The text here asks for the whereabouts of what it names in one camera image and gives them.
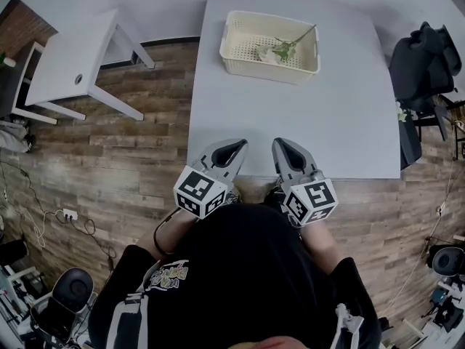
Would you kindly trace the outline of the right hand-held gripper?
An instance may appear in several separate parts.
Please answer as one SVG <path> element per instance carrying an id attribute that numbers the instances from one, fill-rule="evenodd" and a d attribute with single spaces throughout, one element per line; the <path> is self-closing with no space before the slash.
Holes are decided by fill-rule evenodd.
<path id="1" fill-rule="evenodd" d="M 333 183 L 324 177 L 312 154 L 295 142 L 278 137 L 272 142 L 275 171 L 283 181 L 286 197 L 281 204 L 293 228 L 328 218 L 339 201 Z M 291 179 L 291 171 L 312 172 Z"/>

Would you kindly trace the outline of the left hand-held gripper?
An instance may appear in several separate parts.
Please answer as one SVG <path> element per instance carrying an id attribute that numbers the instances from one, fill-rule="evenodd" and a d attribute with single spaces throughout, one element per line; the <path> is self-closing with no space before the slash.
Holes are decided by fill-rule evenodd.
<path id="1" fill-rule="evenodd" d="M 204 219 L 224 204 L 248 153 L 248 141 L 220 140 L 208 145 L 174 185 L 176 205 Z"/>

